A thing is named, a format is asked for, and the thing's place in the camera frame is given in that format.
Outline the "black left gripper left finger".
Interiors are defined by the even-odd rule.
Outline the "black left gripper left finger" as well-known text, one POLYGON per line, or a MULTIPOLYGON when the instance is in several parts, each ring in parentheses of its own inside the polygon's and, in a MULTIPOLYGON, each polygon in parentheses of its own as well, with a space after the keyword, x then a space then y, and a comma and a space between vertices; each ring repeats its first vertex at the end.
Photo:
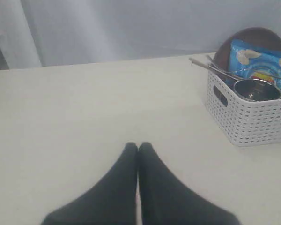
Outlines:
POLYGON ((112 168, 86 193, 51 212, 44 225, 134 225, 138 148, 129 142, 112 168))

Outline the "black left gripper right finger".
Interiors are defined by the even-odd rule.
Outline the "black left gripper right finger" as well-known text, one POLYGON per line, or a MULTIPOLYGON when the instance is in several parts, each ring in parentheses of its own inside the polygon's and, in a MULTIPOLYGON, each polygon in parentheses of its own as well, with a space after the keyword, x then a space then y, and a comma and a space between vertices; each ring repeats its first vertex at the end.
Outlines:
POLYGON ((236 216, 184 185, 149 142, 140 145, 139 188, 144 225, 235 225, 236 216))

